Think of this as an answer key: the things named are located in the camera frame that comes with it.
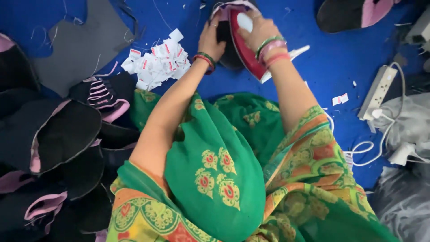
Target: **power cord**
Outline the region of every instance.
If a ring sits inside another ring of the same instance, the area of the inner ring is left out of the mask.
[[[397,119],[400,117],[400,114],[402,113],[403,105],[404,105],[404,102],[405,102],[406,81],[405,81],[405,75],[403,74],[402,67],[397,62],[391,63],[390,67],[393,67],[394,65],[397,66],[397,68],[398,68],[398,70],[400,72],[400,77],[402,78],[402,97],[401,97],[401,105],[400,105],[399,114],[393,119],[393,118],[390,118],[390,117],[386,116],[385,114],[383,114],[382,113],[382,109],[375,109],[375,110],[372,111],[372,116],[374,116],[375,118],[384,117],[384,118],[386,118],[387,120],[390,121],[390,124],[388,125],[387,129],[385,130],[384,134],[382,135],[382,139],[381,139],[381,141],[379,143],[379,153],[378,153],[378,155],[375,156],[370,161],[362,163],[362,164],[357,164],[357,163],[354,163],[354,161],[352,161],[353,165],[355,165],[355,166],[365,166],[365,165],[368,165],[368,164],[374,162],[376,159],[378,159],[382,155],[382,145],[384,143],[384,140],[386,140],[385,141],[385,147],[387,147],[387,139],[385,139],[385,138],[389,135],[391,127],[393,126],[393,124],[395,124],[395,122],[397,121]],[[334,126],[334,123],[333,123],[333,119],[331,119],[330,122],[332,124],[332,130],[334,130],[335,126]],[[370,146],[367,149],[356,151],[358,149],[358,147],[360,147],[363,144],[369,144]],[[375,146],[374,143],[372,141],[370,141],[370,140],[369,141],[363,141],[363,142],[360,142],[357,145],[355,145],[352,148],[351,151],[344,151],[344,153],[345,154],[350,154],[351,157],[352,157],[353,154],[363,154],[363,153],[366,153],[366,152],[370,151],[374,146]]]

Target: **woman's right hand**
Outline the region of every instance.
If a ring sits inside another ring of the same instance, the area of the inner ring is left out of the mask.
[[[237,33],[245,40],[246,45],[257,52],[260,45],[268,38],[282,36],[272,19],[265,19],[261,13],[250,10],[246,14],[252,19],[252,32],[240,28]]]

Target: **woman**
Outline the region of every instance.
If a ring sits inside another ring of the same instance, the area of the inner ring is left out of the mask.
[[[225,48],[218,17],[206,23],[202,54],[183,77],[162,97],[135,92],[141,136],[111,186],[107,241],[397,241],[353,179],[277,27],[247,14],[252,33],[239,34],[262,55],[279,104],[250,93],[201,100],[197,85]]]

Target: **green saree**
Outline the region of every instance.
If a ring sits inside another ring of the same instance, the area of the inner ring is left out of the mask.
[[[159,98],[135,91],[140,130]],[[379,224],[319,106],[285,135],[275,102],[238,93],[212,105],[195,94],[165,177],[125,162],[111,186],[108,242],[398,241]]]

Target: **stack of black fabric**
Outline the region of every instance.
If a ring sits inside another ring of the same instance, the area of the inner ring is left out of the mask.
[[[139,132],[128,73],[47,98],[19,47],[0,35],[0,241],[93,242],[109,225],[117,169]]]

